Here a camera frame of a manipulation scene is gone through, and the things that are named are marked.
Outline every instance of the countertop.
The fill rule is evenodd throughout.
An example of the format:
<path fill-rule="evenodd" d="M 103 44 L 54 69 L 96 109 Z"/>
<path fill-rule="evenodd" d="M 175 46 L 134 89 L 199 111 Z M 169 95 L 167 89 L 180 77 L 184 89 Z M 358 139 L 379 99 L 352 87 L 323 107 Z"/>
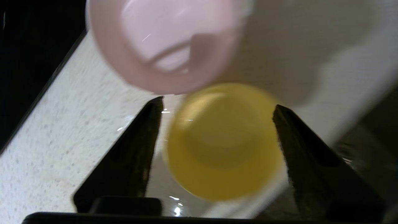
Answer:
<path fill-rule="evenodd" d="M 236 61 L 218 82 L 248 83 L 292 108 L 332 144 L 397 82 L 398 2 L 258 1 Z M 37 211 L 73 212 L 71 195 L 144 103 L 104 62 L 91 32 L 0 157 L 0 219 Z M 183 96 L 166 96 L 147 196 L 164 214 L 250 218 L 287 187 L 286 172 L 266 191 L 211 203 L 183 190 L 160 157 Z"/>

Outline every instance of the yellow cup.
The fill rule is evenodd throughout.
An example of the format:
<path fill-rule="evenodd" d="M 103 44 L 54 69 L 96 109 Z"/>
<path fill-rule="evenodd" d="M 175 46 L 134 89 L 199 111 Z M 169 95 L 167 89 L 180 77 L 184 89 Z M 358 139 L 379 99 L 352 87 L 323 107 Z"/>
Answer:
<path fill-rule="evenodd" d="M 244 84 L 189 95 L 170 126 L 166 156 L 175 179 L 208 200 L 260 190 L 283 165 L 272 114 L 277 101 Z"/>

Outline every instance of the white surface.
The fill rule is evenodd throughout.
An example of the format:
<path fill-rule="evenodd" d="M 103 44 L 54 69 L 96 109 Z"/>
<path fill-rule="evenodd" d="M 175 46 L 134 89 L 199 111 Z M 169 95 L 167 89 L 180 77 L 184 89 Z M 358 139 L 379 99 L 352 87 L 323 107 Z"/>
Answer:
<path fill-rule="evenodd" d="M 247 38 L 222 81 L 266 89 L 332 143 L 397 81 L 398 2 L 258 1 Z M 104 63 L 91 34 L 0 157 L 0 220 L 20 223 L 36 211 L 72 212 L 79 184 L 141 106 L 154 95 L 127 86 Z M 167 96 L 173 112 L 183 96 Z M 163 114 L 148 196 L 165 214 L 251 217 L 277 196 L 213 204 L 185 192 L 159 152 L 173 113 Z M 286 187 L 280 182 L 268 186 Z"/>

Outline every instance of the pink cup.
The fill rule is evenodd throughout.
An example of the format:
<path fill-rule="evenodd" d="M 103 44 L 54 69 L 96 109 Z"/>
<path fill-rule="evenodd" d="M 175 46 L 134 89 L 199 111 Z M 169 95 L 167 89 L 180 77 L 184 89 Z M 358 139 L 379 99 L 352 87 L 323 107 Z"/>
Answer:
<path fill-rule="evenodd" d="M 234 0 L 91 0 L 88 19 L 106 61 L 128 83 L 181 94 L 231 61 L 242 23 Z"/>

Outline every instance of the black floor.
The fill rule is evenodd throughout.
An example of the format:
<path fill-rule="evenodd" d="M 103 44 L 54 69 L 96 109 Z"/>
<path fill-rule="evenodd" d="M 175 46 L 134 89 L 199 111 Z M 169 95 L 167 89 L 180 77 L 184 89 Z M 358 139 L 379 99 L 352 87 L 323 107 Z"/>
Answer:
<path fill-rule="evenodd" d="M 85 1 L 0 1 L 0 153 L 84 32 Z"/>

